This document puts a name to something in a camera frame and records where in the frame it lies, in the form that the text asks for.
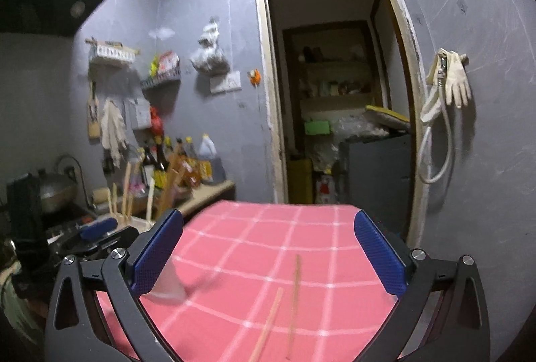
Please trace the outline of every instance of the green box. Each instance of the green box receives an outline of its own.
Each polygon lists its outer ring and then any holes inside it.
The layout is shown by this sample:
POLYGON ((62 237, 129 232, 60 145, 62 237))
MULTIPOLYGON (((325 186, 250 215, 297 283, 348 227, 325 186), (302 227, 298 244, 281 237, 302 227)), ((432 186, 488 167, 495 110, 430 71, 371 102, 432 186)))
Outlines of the green box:
POLYGON ((329 135, 330 133, 330 123, 327 120, 305 122, 305 135, 329 135))

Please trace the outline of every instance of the blue gripper pad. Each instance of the blue gripper pad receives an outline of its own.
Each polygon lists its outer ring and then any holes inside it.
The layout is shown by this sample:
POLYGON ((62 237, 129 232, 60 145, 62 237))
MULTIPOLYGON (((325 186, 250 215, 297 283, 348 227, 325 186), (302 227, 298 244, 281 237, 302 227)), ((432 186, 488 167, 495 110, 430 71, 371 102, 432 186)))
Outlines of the blue gripper pad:
POLYGON ((144 232, 138 237, 140 240, 144 240, 146 237, 150 237, 150 239, 138 258, 132 263, 130 289, 136 297, 147 294, 153 289, 158 276, 160 276, 165 263, 182 235, 182 214, 174 209, 168 210, 166 214, 167 216, 160 217, 161 220, 164 220, 163 222, 157 222, 151 231, 144 232))
POLYGON ((117 228, 117 220, 113 217, 97 220, 92 223, 85 224, 80 228, 80 238, 84 241, 97 241, 104 234, 113 231, 117 228))
POLYGON ((356 214, 354 231, 385 291, 400 298, 407 288, 403 262, 364 211, 356 214))

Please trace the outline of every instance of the gray cabinet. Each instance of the gray cabinet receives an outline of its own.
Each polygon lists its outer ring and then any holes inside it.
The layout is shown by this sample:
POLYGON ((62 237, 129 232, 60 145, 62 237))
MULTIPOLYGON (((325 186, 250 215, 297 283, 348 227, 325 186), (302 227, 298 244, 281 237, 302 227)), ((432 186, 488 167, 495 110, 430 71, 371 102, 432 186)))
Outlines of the gray cabinet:
POLYGON ((411 205, 411 135, 377 141, 341 143, 339 200, 376 217, 404 236, 411 205))

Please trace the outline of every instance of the metal screw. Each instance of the metal screw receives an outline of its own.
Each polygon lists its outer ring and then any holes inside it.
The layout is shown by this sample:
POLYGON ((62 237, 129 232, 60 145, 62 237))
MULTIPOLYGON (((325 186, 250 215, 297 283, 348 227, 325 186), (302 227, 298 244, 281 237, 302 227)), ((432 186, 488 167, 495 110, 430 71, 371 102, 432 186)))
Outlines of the metal screw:
POLYGON ((68 266, 74 262, 74 255, 67 255, 65 258, 63 258, 63 263, 68 266))
POLYGON ((114 259, 119 259, 119 258, 124 257, 125 253, 126 253, 125 249, 120 247, 119 249, 112 250, 112 253, 110 254, 110 256, 114 259))
POLYGON ((471 266, 474 264, 474 259, 471 258, 469 255, 464 255, 462 261, 464 261, 464 264, 467 266, 471 266))
POLYGON ((420 249, 415 249, 414 251, 411 252, 411 255, 414 259, 418 261, 422 261, 424 258, 426 258, 425 252, 420 249))

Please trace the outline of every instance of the white hose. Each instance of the white hose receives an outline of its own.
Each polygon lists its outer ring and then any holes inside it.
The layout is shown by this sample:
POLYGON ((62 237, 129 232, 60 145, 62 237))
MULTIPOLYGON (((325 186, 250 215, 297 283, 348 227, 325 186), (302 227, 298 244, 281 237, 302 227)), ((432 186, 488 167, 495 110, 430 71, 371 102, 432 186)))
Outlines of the white hose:
POLYGON ((425 184, 434 184, 438 180, 440 180, 447 172, 447 169, 452 161, 452 152, 453 152, 452 130, 450 129, 449 115, 447 113, 447 104, 445 103, 445 87, 443 85, 439 85, 438 91, 439 91, 439 99, 441 101, 441 112, 443 114, 443 119, 445 121, 445 128, 447 130, 447 156, 445 157, 445 162, 443 163, 441 170, 439 170, 439 172, 434 177, 428 178, 426 173, 422 172, 422 160, 424 156, 424 146, 428 142, 428 138, 431 135, 433 122, 435 121, 434 119, 426 127, 426 131, 424 132, 424 137, 422 138, 421 147, 419 148, 419 153, 417 155, 417 172, 419 172, 419 177, 421 178, 421 181, 423 181, 425 184))

